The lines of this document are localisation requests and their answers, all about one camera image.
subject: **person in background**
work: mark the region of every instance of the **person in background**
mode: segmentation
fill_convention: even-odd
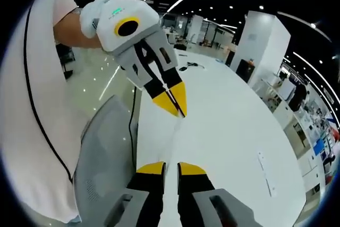
[[[299,110],[301,103],[306,99],[307,89],[303,84],[298,84],[295,89],[295,93],[291,101],[289,102],[289,107],[292,111],[296,112]]]
[[[323,165],[324,165],[324,169],[325,169],[325,166],[329,163],[330,165],[332,165],[332,162],[335,161],[335,155],[334,154],[329,154],[325,159],[324,159],[324,162],[323,162]]]
[[[0,141],[6,177],[21,202],[64,223],[79,214],[69,179],[79,158],[81,128],[67,100],[55,40],[70,47],[100,48],[96,32],[91,32],[92,14],[100,12],[107,1],[95,0],[77,14],[74,0],[34,0],[29,20],[26,11],[15,28],[1,67]],[[24,46],[36,112],[70,177],[35,119],[24,71]]]

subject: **white table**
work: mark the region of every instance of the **white table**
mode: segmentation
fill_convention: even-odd
[[[215,188],[224,188],[254,211],[263,227],[291,227],[305,203],[294,151],[279,123],[255,92],[215,59],[177,51],[185,82],[188,115],[176,118],[144,91],[139,118],[137,167],[166,161],[164,210],[159,226],[181,226],[177,213],[177,166],[202,167]],[[271,197],[258,161],[262,152],[277,195]]]

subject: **green indicator light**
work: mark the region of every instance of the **green indicator light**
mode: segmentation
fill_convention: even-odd
[[[112,14],[116,14],[116,13],[118,13],[119,11],[121,11],[122,9],[121,8],[117,8],[116,10],[114,10],[113,12],[112,12]]]

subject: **white pillar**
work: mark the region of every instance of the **white pillar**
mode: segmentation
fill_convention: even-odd
[[[192,43],[197,43],[198,35],[201,31],[203,17],[194,15],[191,19],[191,25],[186,39]]]
[[[252,87],[259,79],[277,73],[290,38],[291,35],[276,16],[249,11],[230,68],[236,71],[241,59],[253,59],[255,69],[248,81]]]

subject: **hand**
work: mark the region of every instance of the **hand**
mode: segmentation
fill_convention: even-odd
[[[80,13],[81,32],[87,38],[93,38],[96,35],[97,24],[101,9],[109,0],[95,0],[87,4]]]

